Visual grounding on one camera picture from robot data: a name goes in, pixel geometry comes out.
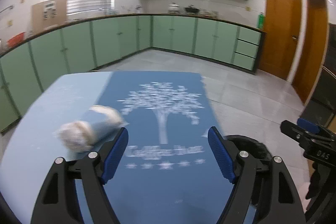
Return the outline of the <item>green bottle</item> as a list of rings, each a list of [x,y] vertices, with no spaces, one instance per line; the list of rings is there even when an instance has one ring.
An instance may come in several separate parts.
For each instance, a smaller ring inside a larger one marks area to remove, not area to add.
[[[257,28],[262,30],[264,28],[264,20],[265,20],[265,15],[263,12],[261,12],[258,15],[258,21],[257,21]]]

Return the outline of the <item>white pot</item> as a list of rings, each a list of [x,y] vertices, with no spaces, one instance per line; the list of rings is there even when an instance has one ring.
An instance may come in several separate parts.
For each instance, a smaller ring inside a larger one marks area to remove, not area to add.
[[[180,13],[180,6],[176,3],[171,3],[168,6],[168,13],[169,14],[179,14]]]

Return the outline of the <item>wooden door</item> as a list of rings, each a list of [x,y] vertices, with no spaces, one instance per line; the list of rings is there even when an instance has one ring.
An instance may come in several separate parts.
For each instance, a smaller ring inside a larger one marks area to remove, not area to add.
[[[327,0],[307,0],[303,47],[298,67],[291,83],[304,105],[310,100],[321,74],[328,34]]]
[[[288,78],[301,27],[302,0],[266,0],[265,39],[259,69]]]

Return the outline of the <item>light blue mat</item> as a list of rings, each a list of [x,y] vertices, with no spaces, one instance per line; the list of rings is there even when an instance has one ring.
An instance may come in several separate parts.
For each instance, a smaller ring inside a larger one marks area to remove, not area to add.
[[[75,159],[56,132],[96,103],[111,72],[59,77],[27,110],[1,161],[1,193],[21,223],[30,223],[35,201],[57,157]]]

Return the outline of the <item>green lower kitchen cabinets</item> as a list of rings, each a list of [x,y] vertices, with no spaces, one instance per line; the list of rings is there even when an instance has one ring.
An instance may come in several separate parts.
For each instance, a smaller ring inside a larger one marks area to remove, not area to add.
[[[44,31],[1,54],[1,130],[17,123],[60,76],[149,49],[255,73],[264,39],[264,31],[243,24],[168,14],[105,16]]]

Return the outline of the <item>black wok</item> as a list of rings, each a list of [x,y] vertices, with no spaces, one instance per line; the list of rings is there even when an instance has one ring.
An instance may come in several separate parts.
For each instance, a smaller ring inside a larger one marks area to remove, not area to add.
[[[189,5],[187,7],[184,7],[184,11],[185,13],[187,14],[190,14],[190,15],[198,15],[200,10],[196,7],[194,7],[193,5]]]

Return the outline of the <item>dark blue tree mat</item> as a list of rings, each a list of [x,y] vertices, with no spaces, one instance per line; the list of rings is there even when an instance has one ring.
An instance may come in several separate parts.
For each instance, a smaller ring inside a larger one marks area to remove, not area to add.
[[[120,112],[129,133],[104,189],[121,223],[216,223],[232,190],[210,149],[218,126],[198,73],[80,73],[95,103]]]

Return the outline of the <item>cardboard box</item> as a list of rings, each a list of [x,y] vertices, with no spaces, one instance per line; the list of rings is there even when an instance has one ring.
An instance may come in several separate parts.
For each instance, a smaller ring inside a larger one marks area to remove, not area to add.
[[[66,23],[67,0],[49,0],[31,6],[33,35]]]

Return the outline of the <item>red basin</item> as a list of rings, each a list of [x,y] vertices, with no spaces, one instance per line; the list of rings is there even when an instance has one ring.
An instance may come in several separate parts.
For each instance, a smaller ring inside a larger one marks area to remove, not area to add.
[[[25,39],[25,32],[21,32],[20,34],[17,34],[13,36],[11,39],[7,41],[7,46],[9,48],[15,47],[16,45],[22,43]]]

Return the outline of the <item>wall towel rail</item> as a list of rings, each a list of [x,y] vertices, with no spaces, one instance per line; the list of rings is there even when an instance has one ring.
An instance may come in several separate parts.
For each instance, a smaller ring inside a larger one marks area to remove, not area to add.
[[[7,10],[12,10],[13,8],[14,8],[14,5],[10,5],[10,6],[6,7],[6,8],[4,8],[3,10],[1,10],[0,14],[3,13],[3,12],[5,12],[5,11],[7,11]]]

